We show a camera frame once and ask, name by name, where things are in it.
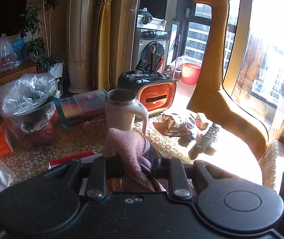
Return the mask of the red white cardboard shoebox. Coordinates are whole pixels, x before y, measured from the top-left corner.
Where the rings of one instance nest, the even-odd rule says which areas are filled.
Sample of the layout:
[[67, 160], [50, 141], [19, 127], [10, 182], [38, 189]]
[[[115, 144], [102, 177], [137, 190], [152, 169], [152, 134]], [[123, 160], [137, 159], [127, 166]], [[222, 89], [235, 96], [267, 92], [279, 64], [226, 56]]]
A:
[[52, 169], [60, 164], [63, 164], [69, 160], [80, 160], [82, 164], [92, 163], [96, 158], [101, 157], [101, 153], [94, 153], [93, 151], [86, 151], [84, 153], [71, 155], [65, 158], [55, 159], [49, 161], [48, 169]]

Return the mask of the pink fleece cloth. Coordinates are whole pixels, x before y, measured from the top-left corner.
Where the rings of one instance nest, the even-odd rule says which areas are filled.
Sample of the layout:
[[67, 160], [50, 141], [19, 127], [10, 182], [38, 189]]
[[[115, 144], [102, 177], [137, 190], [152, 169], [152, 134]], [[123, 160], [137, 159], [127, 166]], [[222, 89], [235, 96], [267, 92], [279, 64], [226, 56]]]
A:
[[164, 192], [165, 188], [158, 180], [147, 177], [152, 169], [148, 157], [152, 155], [149, 140], [143, 135], [133, 130], [110, 128], [102, 156], [119, 156], [123, 162], [124, 174], [121, 178], [109, 179], [108, 189], [112, 192]]

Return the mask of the black remote control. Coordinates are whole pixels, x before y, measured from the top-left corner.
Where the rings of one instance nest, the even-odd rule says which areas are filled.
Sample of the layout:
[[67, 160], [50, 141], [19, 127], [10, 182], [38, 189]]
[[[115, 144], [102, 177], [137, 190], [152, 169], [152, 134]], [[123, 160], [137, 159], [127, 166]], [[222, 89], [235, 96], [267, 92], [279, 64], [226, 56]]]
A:
[[207, 132], [202, 136], [199, 141], [191, 148], [188, 156], [191, 160], [195, 160], [199, 154], [205, 153], [213, 155], [217, 151], [217, 140], [221, 126], [213, 123]]

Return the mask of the crumpled brown wrappers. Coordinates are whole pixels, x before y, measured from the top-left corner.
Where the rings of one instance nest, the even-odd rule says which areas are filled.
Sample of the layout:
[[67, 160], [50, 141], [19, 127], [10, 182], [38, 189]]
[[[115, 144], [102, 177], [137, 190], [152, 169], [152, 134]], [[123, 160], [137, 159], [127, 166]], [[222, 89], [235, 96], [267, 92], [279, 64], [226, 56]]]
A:
[[202, 131], [209, 125], [205, 116], [199, 113], [163, 113], [153, 123], [154, 128], [162, 135], [179, 138], [178, 144], [187, 147], [191, 141], [199, 141]]

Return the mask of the clear plastic bead box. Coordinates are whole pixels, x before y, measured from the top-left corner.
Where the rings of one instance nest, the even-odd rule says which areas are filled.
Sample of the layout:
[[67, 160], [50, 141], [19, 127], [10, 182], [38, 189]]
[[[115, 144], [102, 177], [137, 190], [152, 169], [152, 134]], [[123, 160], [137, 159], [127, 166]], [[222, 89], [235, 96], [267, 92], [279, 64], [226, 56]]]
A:
[[89, 120], [105, 115], [106, 90], [95, 90], [74, 94], [61, 99], [65, 118], [71, 120]]

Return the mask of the beige steel travel mug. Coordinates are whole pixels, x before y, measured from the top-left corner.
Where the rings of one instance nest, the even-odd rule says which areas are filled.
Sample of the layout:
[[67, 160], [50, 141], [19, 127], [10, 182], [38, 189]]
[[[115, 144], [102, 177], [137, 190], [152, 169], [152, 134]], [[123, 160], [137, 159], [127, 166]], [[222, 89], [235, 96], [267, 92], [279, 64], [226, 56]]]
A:
[[142, 119], [142, 133], [146, 134], [148, 110], [133, 91], [116, 88], [106, 93], [105, 115], [107, 127], [121, 131], [133, 129], [135, 116]]

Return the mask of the yellow giraffe shaped chair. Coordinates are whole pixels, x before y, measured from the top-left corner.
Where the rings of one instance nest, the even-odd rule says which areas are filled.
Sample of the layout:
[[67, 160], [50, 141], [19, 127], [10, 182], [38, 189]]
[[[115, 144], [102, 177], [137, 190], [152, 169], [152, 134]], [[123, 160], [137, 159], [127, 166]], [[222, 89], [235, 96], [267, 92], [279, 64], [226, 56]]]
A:
[[195, 90], [187, 105], [193, 112], [239, 137], [257, 160], [265, 153], [269, 134], [264, 124], [242, 109], [223, 87], [223, 62], [230, 0], [194, 0], [209, 5], [212, 19], [206, 49]]

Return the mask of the yellow curtain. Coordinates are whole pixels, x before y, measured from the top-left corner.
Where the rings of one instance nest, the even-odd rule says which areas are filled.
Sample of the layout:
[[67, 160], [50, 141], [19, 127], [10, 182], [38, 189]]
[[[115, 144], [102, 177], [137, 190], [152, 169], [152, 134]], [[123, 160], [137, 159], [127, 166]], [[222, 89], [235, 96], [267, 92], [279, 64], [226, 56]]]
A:
[[98, 0], [98, 39], [96, 76], [97, 88], [109, 90], [110, 81], [110, 38], [111, 38], [111, 2], [112, 0]]

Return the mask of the red plastic bucket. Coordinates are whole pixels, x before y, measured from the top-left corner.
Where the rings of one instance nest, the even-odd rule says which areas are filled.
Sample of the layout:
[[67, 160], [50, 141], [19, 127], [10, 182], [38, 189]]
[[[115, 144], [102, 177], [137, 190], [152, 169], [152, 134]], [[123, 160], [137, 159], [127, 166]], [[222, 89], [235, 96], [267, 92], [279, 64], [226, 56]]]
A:
[[195, 85], [198, 81], [200, 70], [201, 65], [183, 63], [181, 81], [188, 85]]

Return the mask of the clear plastic bag on basket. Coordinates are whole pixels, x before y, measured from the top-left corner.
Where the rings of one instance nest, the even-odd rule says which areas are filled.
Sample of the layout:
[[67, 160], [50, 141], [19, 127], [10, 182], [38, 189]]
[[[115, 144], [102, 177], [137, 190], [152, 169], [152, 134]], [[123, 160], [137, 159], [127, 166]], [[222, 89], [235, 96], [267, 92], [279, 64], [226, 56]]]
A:
[[44, 104], [57, 91], [57, 80], [49, 73], [24, 74], [0, 86], [0, 115], [24, 115]]

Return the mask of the front-load washing machine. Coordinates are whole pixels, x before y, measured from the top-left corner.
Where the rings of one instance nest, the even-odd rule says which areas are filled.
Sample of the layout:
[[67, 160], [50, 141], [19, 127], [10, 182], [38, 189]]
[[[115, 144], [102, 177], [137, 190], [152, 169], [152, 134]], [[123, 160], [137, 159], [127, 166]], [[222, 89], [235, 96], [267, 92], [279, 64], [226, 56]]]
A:
[[140, 62], [142, 67], [156, 71], [158, 62], [165, 55], [166, 42], [166, 31], [137, 28], [133, 45], [132, 69], [135, 69]]

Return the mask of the plastic bag with blue items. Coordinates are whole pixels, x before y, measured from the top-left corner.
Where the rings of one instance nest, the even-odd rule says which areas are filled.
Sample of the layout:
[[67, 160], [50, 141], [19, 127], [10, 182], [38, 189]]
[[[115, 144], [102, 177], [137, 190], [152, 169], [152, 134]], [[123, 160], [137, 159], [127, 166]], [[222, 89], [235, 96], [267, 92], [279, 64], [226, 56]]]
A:
[[3, 33], [0, 38], [0, 73], [17, 68], [23, 62], [23, 39], [9, 40]]

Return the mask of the green potted plant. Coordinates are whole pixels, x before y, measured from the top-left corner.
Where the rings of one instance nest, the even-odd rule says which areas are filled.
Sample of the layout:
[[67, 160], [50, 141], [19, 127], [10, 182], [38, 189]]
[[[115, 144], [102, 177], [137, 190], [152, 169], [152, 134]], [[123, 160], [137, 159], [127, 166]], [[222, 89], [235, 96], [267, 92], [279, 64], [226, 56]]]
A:
[[30, 36], [27, 42], [28, 53], [38, 64], [39, 70], [45, 72], [54, 67], [56, 63], [62, 62], [59, 57], [51, 52], [52, 32], [51, 17], [62, 0], [40, 0], [39, 6], [27, 4], [21, 13], [22, 21], [19, 34], [20, 37]]

